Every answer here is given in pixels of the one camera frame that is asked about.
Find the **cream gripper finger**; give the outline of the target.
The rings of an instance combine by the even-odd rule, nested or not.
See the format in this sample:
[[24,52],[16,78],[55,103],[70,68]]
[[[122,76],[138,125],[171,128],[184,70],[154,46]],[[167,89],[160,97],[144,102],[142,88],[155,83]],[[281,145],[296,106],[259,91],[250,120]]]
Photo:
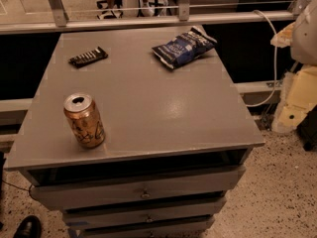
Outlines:
[[297,73],[287,72],[271,130],[282,134],[295,130],[316,105],[317,67],[304,65]]
[[293,28],[294,23],[287,25],[273,36],[273,38],[270,40],[270,43],[278,48],[289,47],[292,43]]

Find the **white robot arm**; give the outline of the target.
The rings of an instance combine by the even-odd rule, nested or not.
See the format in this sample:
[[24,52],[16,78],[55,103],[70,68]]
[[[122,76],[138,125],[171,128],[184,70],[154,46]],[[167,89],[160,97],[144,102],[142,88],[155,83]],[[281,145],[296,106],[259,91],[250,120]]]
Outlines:
[[291,57],[302,64],[298,72],[287,72],[282,80],[280,101],[271,128],[289,133],[317,105],[317,0],[311,0],[294,23],[271,39],[276,48],[290,47]]

